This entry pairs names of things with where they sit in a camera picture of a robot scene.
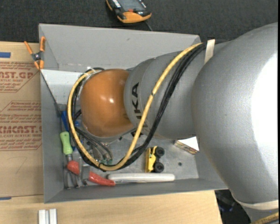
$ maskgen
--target yellow toy car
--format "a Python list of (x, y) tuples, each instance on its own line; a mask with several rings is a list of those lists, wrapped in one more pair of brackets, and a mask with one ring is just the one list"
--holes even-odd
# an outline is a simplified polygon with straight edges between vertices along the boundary
[(164, 170), (164, 165), (160, 162), (160, 158), (165, 154), (162, 147), (154, 146), (146, 150), (145, 172), (160, 173)]

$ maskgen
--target green screwdriver handle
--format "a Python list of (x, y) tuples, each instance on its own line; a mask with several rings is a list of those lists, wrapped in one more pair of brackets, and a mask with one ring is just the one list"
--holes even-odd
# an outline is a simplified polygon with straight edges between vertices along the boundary
[(62, 142), (62, 146), (63, 146), (63, 153), (65, 155), (69, 155), (72, 154), (73, 149), (71, 148), (70, 145), (70, 133), (65, 131), (60, 133), (60, 138), (61, 138), (61, 142)]

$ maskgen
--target gray cable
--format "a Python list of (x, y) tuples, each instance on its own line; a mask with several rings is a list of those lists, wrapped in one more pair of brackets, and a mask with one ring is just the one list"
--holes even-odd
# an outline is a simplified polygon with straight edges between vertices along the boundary
[(146, 21), (145, 23), (146, 23), (146, 25), (148, 26), (149, 30), (153, 31), (153, 29), (152, 29), (151, 26), (148, 24), (148, 22)]

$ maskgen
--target red tool handle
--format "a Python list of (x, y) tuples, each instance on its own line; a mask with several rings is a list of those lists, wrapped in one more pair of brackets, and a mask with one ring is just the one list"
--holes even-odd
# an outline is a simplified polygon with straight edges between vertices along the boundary
[(115, 181), (103, 178), (100, 175), (97, 175), (93, 172), (89, 172), (88, 180), (90, 182), (94, 182), (94, 183), (97, 183), (97, 184), (103, 185), (103, 186), (109, 186), (109, 187), (115, 186)]
[(66, 165), (66, 168), (76, 175), (80, 174), (79, 163), (77, 161), (69, 161)]

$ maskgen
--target display screen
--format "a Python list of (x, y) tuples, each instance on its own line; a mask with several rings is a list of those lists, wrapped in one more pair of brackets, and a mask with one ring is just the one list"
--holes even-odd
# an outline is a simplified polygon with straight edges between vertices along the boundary
[(117, 0), (124, 10), (135, 9), (136, 11), (145, 11), (145, 8), (138, 0)]

